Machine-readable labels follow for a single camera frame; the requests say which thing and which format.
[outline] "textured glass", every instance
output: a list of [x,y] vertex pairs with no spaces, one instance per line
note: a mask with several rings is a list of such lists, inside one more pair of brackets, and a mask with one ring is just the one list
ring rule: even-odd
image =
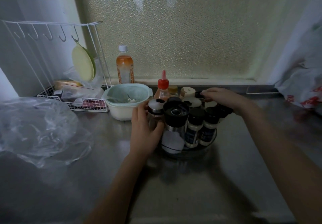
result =
[[266,59],[279,0],[82,0],[116,78],[128,45],[136,78],[254,77]]

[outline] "stainless steel countertop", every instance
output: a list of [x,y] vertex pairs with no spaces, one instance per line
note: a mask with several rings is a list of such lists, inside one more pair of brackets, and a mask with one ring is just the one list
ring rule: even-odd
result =
[[[296,122],[299,109],[283,98],[251,98],[322,166],[320,118]],[[129,152],[131,122],[110,113],[77,115],[95,138],[87,157],[58,169],[37,169],[13,154],[1,155],[1,223],[81,221],[104,197]],[[129,222],[265,223],[254,215],[271,222],[294,219],[242,119],[232,114],[218,126],[204,157],[175,160],[157,151],[148,160],[133,193]]]

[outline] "red squeeze bottle cap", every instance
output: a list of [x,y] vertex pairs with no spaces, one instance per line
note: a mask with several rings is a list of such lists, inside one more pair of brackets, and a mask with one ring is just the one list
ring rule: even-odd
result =
[[158,88],[165,90],[169,87],[166,71],[162,71],[162,78],[158,80]]

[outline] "red logo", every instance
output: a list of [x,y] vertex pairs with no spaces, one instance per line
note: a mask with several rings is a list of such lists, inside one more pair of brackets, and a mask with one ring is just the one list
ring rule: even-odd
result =
[[316,88],[313,90],[313,92],[322,92],[322,86]]
[[287,95],[286,101],[288,101],[289,103],[294,102],[294,96],[293,95]]
[[313,106],[316,106],[319,102],[320,102],[319,101],[319,98],[317,96],[315,96],[315,97],[311,97],[308,100],[302,102],[301,105],[302,106],[305,106],[305,105],[313,105]]

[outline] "human hand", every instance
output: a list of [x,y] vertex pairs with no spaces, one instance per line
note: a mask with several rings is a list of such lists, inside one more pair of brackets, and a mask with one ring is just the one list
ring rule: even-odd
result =
[[159,121],[154,131],[150,131],[145,111],[148,102],[145,101],[133,109],[130,142],[130,154],[145,159],[155,150],[164,129],[163,122]]
[[219,104],[232,108],[234,112],[241,115],[243,110],[256,106],[248,98],[224,88],[212,87],[201,92],[206,102],[215,101]]

